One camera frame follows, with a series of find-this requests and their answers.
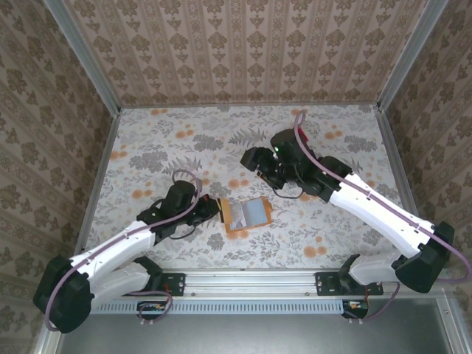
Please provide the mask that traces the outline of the floral patterned tablecloth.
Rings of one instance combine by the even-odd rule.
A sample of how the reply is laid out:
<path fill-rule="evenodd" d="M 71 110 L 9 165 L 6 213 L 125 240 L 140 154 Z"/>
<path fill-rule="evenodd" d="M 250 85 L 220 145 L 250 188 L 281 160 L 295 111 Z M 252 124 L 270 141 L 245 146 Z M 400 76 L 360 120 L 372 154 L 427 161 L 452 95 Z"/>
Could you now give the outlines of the floral patterned tablecloth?
<path fill-rule="evenodd" d="M 166 196 L 174 170 L 195 174 L 203 191 L 231 202 L 266 197 L 272 222 L 227 234 L 218 218 L 184 239 L 164 240 L 147 255 L 163 268 L 335 268 L 351 254 L 383 254 L 393 245 L 342 208 L 303 195 L 274 192 L 240 159 L 291 128 L 293 106 L 127 109 L 106 170 L 85 249 L 122 231 Z"/>

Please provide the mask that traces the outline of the black base connector box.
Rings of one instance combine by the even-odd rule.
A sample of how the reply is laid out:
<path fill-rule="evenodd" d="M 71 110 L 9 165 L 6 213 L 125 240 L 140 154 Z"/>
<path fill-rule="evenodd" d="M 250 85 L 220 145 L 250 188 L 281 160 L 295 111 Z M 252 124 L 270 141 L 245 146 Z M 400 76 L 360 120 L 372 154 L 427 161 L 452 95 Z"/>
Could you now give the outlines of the black base connector box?
<path fill-rule="evenodd" d="M 343 300 L 342 308 L 342 316 L 345 319 L 364 319 L 369 311 L 366 300 Z"/>
<path fill-rule="evenodd" d="M 166 311 L 167 306 L 167 300 L 138 302 L 137 317 L 145 322 L 155 322 Z"/>

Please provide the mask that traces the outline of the grey metal panel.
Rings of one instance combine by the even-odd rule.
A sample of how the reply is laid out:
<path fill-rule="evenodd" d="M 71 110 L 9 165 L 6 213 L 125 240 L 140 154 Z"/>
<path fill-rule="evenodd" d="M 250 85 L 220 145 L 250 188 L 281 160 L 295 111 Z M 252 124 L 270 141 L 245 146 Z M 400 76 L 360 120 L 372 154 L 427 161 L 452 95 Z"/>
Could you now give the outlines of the grey metal panel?
<path fill-rule="evenodd" d="M 443 330 L 382 316 L 363 324 L 320 315 L 176 315 L 155 324 L 92 316 L 59 354 L 452 354 Z"/>

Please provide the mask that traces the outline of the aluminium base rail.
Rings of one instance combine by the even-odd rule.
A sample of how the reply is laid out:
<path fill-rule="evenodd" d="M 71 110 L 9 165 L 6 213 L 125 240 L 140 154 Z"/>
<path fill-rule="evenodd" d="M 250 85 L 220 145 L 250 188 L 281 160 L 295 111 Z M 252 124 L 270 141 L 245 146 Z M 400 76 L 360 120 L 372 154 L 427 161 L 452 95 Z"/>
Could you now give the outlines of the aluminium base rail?
<path fill-rule="evenodd" d="M 163 270 L 185 275 L 182 299 L 298 299 L 318 296 L 315 274 L 332 269 Z M 144 288 L 149 280 L 140 265 L 129 265 L 92 282 L 97 304 L 120 299 Z"/>

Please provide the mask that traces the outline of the aluminium side rail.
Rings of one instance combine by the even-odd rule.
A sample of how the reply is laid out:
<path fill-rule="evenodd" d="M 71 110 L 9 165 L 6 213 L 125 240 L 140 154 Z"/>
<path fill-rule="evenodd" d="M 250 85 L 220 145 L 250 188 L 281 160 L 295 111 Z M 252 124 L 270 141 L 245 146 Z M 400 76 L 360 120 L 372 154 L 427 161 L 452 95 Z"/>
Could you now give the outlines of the aluminium side rail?
<path fill-rule="evenodd" d="M 117 137 L 117 132 L 120 124 L 120 115 L 121 109 L 118 110 L 118 113 L 113 117 L 111 121 L 110 130 L 108 132 L 108 136 L 103 149 L 103 154 L 97 169 L 97 175 L 94 180 L 94 185 L 91 190 L 90 198 L 88 200 L 88 206 L 86 208 L 82 226 L 80 228 L 80 232 L 78 234 L 77 242 L 74 248 L 74 255 L 81 254 L 83 252 L 88 237 L 90 235 L 91 225 L 94 220 L 94 214 L 97 208 L 97 203 L 100 199 L 100 191 L 102 189 L 106 170 L 113 150 L 114 141 Z"/>
<path fill-rule="evenodd" d="M 402 202 L 403 208 L 411 214 L 418 216 L 419 212 L 412 194 L 409 181 L 401 160 L 398 147 L 389 124 L 389 120 L 385 111 L 382 111 L 376 105 L 375 116 L 378 122 L 378 127 L 382 135 L 383 144 L 386 148 L 386 154 L 389 158 L 389 163 L 392 169 L 392 174 L 395 179 L 395 183 L 398 189 L 399 197 Z"/>

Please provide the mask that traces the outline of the aluminium corner post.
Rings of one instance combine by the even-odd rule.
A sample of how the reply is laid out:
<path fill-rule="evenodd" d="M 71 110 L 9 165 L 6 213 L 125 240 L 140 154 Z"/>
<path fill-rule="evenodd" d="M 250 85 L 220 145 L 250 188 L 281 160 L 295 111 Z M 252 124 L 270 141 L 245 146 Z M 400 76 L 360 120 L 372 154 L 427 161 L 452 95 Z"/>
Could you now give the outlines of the aluminium corner post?
<path fill-rule="evenodd" d="M 385 111 L 392 103 L 407 74 L 420 54 L 431 31 L 440 19 L 448 0 L 428 0 L 423 13 L 413 29 L 406 45 L 390 74 L 378 99 L 380 112 Z"/>
<path fill-rule="evenodd" d="M 44 4 L 60 27 L 60 30 L 64 34 L 111 116 L 113 118 L 118 117 L 121 109 L 118 97 L 114 93 L 107 80 L 105 71 L 100 68 L 91 47 L 86 43 L 77 22 L 73 19 L 64 1 L 44 0 Z"/>

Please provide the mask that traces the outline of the aluminium frame bar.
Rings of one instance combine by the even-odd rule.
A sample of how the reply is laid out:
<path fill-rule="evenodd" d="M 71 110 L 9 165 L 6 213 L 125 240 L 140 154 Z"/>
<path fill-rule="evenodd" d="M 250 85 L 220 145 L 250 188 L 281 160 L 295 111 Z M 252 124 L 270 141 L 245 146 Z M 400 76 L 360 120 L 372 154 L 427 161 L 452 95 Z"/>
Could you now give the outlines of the aluminium frame bar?
<path fill-rule="evenodd" d="M 60 332 L 52 332 L 43 327 L 38 336 L 38 341 L 33 350 L 33 354 L 58 354 Z"/>
<path fill-rule="evenodd" d="M 444 293 L 437 299 L 437 306 L 451 354 L 469 354 L 468 330 L 459 303 Z"/>

